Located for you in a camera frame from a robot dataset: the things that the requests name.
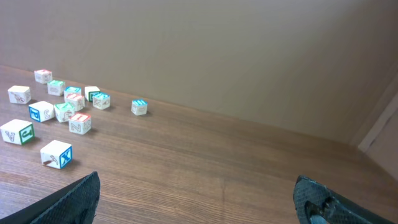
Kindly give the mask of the lower red I block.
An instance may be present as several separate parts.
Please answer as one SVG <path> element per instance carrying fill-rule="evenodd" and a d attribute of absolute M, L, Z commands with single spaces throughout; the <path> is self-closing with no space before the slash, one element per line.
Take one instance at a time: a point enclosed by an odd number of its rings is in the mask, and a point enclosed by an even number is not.
<path fill-rule="evenodd" d="M 76 113 L 69 118 L 68 126 L 71 133 L 84 135 L 91 129 L 91 116 Z"/>

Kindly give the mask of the plain top green-side block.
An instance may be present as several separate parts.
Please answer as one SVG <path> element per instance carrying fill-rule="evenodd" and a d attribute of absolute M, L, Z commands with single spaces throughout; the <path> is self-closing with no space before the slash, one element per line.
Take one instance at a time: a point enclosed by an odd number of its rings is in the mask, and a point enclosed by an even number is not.
<path fill-rule="evenodd" d="M 101 90 L 97 86 L 86 86 L 84 91 L 86 100 L 92 102 L 93 95 L 99 93 Z"/>

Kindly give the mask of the green Z letter block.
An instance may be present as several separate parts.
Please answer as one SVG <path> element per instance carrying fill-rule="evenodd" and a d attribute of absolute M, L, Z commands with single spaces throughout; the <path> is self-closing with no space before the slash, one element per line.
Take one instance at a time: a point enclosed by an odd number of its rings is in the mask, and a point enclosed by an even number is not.
<path fill-rule="evenodd" d="M 65 90 L 65 82 L 61 80 L 52 80 L 47 83 L 49 95 L 62 96 Z"/>

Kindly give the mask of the white block blue X side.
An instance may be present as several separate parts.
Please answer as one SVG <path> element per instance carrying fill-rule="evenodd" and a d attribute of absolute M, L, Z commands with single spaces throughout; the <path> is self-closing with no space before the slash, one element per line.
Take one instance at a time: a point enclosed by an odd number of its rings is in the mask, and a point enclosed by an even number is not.
<path fill-rule="evenodd" d="M 42 165 L 63 169 L 73 159 L 73 148 L 69 143 L 53 140 L 40 150 Z"/>

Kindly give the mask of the yellow top block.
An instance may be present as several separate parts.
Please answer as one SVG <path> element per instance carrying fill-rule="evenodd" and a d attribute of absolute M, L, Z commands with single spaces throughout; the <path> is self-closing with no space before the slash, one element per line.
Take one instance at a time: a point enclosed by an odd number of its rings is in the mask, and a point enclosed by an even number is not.
<path fill-rule="evenodd" d="M 14 85 L 8 89 L 9 101 L 14 104 L 27 104 L 31 99 L 30 87 Z"/>

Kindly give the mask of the green N letter block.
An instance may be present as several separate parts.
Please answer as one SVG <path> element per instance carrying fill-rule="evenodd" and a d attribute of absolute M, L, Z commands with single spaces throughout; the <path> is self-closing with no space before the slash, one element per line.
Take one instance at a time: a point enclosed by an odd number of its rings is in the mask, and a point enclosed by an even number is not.
<path fill-rule="evenodd" d="M 55 117 L 60 123 L 67 122 L 75 114 L 75 107 L 71 103 L 60 103 L 54 105 Z"/>

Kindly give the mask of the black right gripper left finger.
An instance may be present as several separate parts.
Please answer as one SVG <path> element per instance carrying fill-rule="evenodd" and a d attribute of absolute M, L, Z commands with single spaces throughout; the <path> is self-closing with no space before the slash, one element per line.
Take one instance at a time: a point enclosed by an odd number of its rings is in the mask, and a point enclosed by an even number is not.
<path fill-rule="evenodd" d="M 1 219 L 1 224 L 92 224 L 100 199 L 96 171 Z"/>

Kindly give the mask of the white block green J side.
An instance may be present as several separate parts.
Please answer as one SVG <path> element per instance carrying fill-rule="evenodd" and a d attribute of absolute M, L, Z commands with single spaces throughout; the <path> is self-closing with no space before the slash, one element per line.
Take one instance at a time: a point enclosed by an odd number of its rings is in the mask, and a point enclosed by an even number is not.
<path fill-rule="evenodd" d="M 4 142 L 24 145 L 35 138 L 33 123 L 13 119 L 1 126 L 1 136 Z"/>

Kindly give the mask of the blue L letter block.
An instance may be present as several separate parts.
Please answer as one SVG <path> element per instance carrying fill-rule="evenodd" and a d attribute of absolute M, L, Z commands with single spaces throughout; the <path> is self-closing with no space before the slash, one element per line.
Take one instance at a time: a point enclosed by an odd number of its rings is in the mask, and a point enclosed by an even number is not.
<path fill-rule="evenodd" d="M 69 94 L 81 94 L 81 88 L 76 86 L 68 86 L 64 89 L 64 96 L 67 97 Z"/>

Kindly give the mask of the red Y letter block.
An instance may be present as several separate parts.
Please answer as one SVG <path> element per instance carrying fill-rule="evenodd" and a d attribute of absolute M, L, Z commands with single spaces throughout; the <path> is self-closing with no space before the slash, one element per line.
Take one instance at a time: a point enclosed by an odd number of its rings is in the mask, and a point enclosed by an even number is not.
<path fill-rule="evenodd" d="M 46 69 L 34 70 L 34 78 L 36 82 L 41 84 L 47 84 L 53 80 L 52 72 Z"/>

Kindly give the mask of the blue D letter block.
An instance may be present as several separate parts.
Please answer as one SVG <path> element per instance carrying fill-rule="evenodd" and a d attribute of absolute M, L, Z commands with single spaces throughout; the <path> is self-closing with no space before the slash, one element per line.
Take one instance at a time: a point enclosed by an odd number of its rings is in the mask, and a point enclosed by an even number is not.
<path fill-rule="evenodd" d="M 104 110 L 110 106 L 110 96 L 106 93 L 99 92 L 92 96 L 93 107 Z"/>

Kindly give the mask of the upper red I block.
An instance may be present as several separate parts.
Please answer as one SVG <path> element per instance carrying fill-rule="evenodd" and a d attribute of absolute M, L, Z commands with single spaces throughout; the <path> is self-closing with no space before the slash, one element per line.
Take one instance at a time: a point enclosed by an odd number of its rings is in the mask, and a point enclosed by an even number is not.
<path fill-rule="evenodd" d="M 72 104 L 75 111 L 80 111 L 85 107 L 85 97 L 77 93 L 68 94 L 65 97 L 65 102 Z"/>

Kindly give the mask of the blue lone letter block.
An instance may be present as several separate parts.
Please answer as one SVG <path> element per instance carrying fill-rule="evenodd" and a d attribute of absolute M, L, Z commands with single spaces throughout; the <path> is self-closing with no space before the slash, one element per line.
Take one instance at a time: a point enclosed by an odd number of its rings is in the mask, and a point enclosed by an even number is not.
<path fill-rule="evenodd" d="M 147 114 L 147 107 L 148 107 L 148 103 L 145 100 L 142 100 L 142 99 L 132 100 L 131 111 L 136 116 Z"/>

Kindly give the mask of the red i block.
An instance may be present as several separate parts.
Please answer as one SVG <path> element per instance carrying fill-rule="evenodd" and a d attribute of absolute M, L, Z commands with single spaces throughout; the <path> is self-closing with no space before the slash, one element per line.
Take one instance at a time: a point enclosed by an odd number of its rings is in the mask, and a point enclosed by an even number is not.
<path fill-rule="evenodd" d="M 65 102 L 72 104 L 75 111 L 80 111 L 85 107 L 85 97 L 77 93 L 68 94 L 65 97 Z"/>
<path fill-rule="evenodd" d="M 76 113 L 69 118 L 68 126 L 71 133 L 84 135 L 91 129 L 91 116 Z"/>

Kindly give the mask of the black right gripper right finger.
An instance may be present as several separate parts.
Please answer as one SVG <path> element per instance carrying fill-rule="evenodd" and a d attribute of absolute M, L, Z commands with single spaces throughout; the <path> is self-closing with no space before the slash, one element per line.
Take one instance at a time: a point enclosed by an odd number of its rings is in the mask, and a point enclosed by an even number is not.
<path fill-rule="evenodd" d="M 307 176 L 298 176 L 293 201 L 301 224 L 393 224 Z"/>

